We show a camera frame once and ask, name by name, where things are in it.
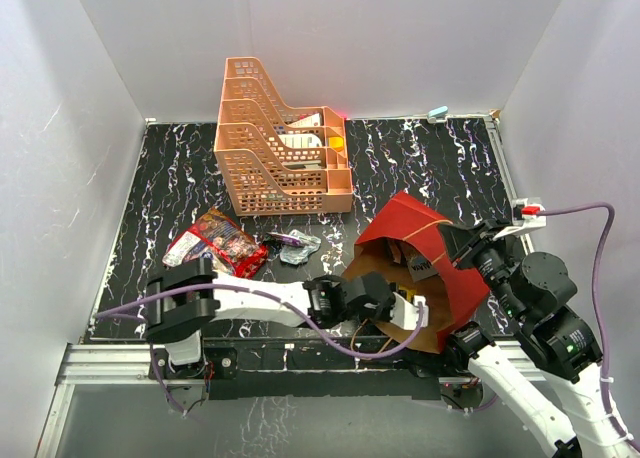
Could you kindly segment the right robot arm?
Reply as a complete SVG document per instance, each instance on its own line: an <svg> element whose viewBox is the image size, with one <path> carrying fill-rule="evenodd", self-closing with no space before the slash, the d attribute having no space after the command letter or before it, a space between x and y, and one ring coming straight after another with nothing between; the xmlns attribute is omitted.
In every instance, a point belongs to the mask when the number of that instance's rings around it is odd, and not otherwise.
<svg viewBox="0 0 640 458"><path fill-rule="evenodd" d="M548 457L636 457L639 447L607 390L605 356L594 332L568 305L577 286L565 263L546 252L519 257L506 224L442 224L446 256L477 271L514 326L522 351L551 386L554 405L475 322L447 339L447 366L486 383Z"/></svg>

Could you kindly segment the red brown paper bag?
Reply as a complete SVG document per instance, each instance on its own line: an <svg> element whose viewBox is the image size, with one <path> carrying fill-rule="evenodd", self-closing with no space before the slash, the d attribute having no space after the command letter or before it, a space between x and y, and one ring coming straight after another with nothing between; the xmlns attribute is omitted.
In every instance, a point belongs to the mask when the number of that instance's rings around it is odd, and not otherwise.
<svg viewBox="0 0 640 458"><path fill-rule="evenodd" d="M378 272L390 282L426 298L428 326L409 345L440 353L446 338L470 321L489 295L481 275L449 262L437 226L450 221L405 192L377 213L354 245L343 276Z"/></svg>

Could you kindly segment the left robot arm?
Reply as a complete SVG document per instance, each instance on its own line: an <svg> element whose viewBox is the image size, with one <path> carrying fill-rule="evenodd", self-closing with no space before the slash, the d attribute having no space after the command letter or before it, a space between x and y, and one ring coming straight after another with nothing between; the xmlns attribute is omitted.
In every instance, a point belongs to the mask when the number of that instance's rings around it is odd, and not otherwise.
<svg viewBox="0 0 640 458"><path fill-rule="evenodd" d="M186 377L205 368L201 330L210 322L256 320L330 329L355 318L389 321L396 302L394 286L377 272L352 280L324 275L274 283L217 272L209 258L155 275L147 282L145 295L167 291L174 294L148 305L146 341L166 345L170 363Z"/></svg>

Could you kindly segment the silver foil snack packet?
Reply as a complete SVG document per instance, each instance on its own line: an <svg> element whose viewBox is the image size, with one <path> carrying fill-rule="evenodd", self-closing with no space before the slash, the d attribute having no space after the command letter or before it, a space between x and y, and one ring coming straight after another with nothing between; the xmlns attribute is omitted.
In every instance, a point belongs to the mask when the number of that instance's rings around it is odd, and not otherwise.
<svg viewBox="0 0 640 458"><path fill-rule="evenodd" d="M292 230L288 236L289 239L279 253L280 260L286 264L301 265L306 263L321 245L319 237L307 235L299 230Z"/></svg>

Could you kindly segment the red candy bag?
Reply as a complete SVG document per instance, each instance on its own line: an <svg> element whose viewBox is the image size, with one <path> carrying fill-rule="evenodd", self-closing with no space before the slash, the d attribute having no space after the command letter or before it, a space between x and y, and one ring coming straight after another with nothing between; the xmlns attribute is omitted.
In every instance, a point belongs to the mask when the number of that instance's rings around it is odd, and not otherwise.
<svg viewBox="0 0 640 458"><path fill-rule="evenodd" d="M212 207L171 243L162 263L177 267L199 258L211 259L216 271L251 278L267 261L268 250Z"/></svg>

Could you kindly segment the yellow snack packet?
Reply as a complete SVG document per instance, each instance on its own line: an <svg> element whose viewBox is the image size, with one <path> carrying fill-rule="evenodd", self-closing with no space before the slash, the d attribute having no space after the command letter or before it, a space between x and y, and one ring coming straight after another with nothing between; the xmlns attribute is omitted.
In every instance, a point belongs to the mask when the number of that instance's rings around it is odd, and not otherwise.
<svg viewBox="0 0 640 458"><path fill-rule="evenodd" d="M398 286L397 287L397 293L402 296L404 299L406 299L409 302L412 302L414 300L414 296L416 294L416 291L414 289L409 289L406 287L402 287L402 286Z"/></svg>

